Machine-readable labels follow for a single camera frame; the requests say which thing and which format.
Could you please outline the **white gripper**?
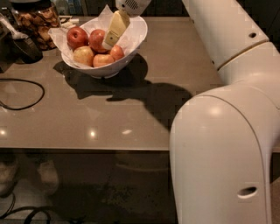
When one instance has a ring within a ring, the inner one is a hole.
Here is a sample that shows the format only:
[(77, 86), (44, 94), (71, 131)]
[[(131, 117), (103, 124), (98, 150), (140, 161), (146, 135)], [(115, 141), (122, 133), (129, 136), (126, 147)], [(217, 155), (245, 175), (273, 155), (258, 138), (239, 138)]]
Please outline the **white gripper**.
[(151, 0), (115, 0), (118, 10), (113, 13), (102, 46), (110, 50), (129, 27), (130, 16), (140, 16), (150, 3)]

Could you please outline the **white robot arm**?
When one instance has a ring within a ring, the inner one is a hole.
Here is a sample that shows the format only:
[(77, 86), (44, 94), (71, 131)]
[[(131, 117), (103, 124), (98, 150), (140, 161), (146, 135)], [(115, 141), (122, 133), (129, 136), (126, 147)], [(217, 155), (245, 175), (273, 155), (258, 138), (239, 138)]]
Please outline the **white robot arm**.
[(279, 53), (237, 0), (182, 1), (224, 85), (190, 99), (171, 126), (178, 224), (271, 224)]

